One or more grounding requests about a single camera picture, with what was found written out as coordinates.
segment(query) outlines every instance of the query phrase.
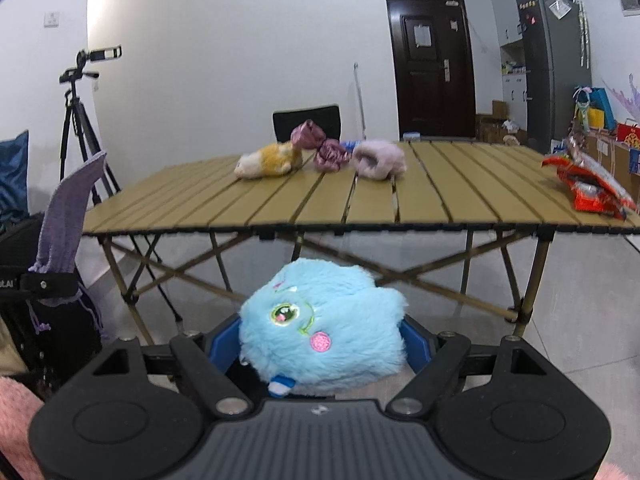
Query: gray tile floor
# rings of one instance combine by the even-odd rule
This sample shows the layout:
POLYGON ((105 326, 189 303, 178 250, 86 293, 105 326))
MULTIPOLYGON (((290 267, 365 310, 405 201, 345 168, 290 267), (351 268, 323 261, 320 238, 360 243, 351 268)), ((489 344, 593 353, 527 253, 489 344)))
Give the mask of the gray tile floor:
MULTIPOLYGON (((488 239, 477 234, 476 244, 488 239)), ((324 242, 403 269, 464 248, 465 234, 352 234, 324 237, 324 242)), ((169 238, 159 252, 169 263, 179 263, 206 247, 205 237, 169 238)), ((511 246, 511 255, 524 290, 535 250, 535 240, 511 246)), ((315 256, 303 251, 303 256, 315 256)), ((250 294, 265 283, 290 257, 290 246, 252 240, 225 253, 233 287, 250 294)), ((640 478, 640 254, 624 238, 557 235, 551 245, 533 323, 525 338, 566 373, 607 414, 613 429, 607 459, 640 478)), ((457 288, 462 264, 429 275, 433 281, 457 288)), ((194 274, 222 283, 215 264, 198 267, 194 274)), ((497 317, 465 307, 453 316, 449 300, 397 285, 407 297, 409 313, 432 332, 456 330, 475 343, 495 344, 512 327, 497 317)), ((235 309, 188 284, 170 282, 169 294, 185 318, 187 329, 203 332, 216 326, 235 309)), ((472 261, 468 293, 508 306, 508 282, 499 252, 472 261)), ((113 288, 102 285, 104 317, 114 335, 133 334, 135 327, 113 288)), ((175 334, 175 326, 159 294, 150 292, 138 304, 157 341, 175 334)), ((409 379, 406 370, 396 377, 351 392, 350 396, 391 398, 409 379)))

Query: refrigerator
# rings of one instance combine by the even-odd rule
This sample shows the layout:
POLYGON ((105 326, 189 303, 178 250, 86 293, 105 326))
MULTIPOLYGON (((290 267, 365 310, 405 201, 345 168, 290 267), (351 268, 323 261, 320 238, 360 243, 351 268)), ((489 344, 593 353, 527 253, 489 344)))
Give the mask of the refrigerator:
POLYGON ((562 0, 517 0, 527 67, 527 142, 540 153, 561 140, 574 116, 575 89, 591 86, 588 46, 582 51, 578 4, 562 0))

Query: blue stuffed animal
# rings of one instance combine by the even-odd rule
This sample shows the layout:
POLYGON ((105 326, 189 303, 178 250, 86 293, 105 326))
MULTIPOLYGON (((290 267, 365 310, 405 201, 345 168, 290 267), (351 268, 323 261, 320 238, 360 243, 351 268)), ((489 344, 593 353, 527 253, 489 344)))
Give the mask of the blue stuffed animal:
POLYGON ((300 258, 241 307, 241 359, 272 396, 327 395, 398 373, 406 300, 361 267, 300 258))

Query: electrical outlet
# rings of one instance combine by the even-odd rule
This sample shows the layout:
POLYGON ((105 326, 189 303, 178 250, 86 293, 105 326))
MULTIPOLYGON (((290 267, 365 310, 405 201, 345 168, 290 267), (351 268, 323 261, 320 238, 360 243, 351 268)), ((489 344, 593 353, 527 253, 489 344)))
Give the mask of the electrical outlet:
POLYGON ((45 14, 44 14, 44 26, 45 26, 45 28, 59 27, 60 26, 60 13, 59 12, 45 12, 45 14))

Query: pink cheek patch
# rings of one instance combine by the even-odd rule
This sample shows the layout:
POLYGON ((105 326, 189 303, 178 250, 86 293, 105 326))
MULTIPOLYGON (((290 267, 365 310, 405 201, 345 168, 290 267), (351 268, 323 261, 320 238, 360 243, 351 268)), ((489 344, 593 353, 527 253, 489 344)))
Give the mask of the pink cheek patch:
POLYGON ((326 352, 331 348, 331 338, 324 332, 316 332, 311 336, 311 348, 316 352, 326 352))

